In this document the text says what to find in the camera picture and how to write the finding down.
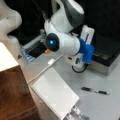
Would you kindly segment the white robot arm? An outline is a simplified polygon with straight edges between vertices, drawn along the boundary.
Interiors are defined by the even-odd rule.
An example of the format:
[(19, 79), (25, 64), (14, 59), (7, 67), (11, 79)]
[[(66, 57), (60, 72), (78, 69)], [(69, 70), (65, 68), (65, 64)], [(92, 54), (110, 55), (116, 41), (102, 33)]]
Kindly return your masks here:
[(65, 61), (72, 66), (81, 68), (84, 64), (90, 64), (94, 53), (91, 42), (95, 30), (83, 25), (79, 37), (71, 34), (83, 23), (83, 8), (75, 0), (55, 1), (60, 8), (44, 24), (47, 49), (63, 54)]

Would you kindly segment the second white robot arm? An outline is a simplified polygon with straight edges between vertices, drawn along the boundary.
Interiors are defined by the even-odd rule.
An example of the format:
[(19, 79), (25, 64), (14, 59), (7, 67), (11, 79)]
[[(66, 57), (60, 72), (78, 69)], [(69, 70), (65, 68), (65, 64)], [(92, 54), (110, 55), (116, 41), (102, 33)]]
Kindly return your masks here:
[(18, 39), (10, 35), (22, 23), (20, 14), (11, 9), (5, 2), (0, 0), (0, 42), (2, 42), (16, 60), (22, 58), (22, 52)]

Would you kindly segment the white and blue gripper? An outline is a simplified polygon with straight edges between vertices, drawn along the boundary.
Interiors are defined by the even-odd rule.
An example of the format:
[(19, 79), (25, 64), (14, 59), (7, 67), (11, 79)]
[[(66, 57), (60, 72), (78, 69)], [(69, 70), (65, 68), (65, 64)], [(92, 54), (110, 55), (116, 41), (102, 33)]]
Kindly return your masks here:
[(65, 61), (72, 66), (82, 67), (85, 63), (89, 64), (91, 62), (94, 47), (91, 44), (95, 30), (87, 25), (82, 27), (80, 41), (80, 50), (74, 56), (65, 56)]

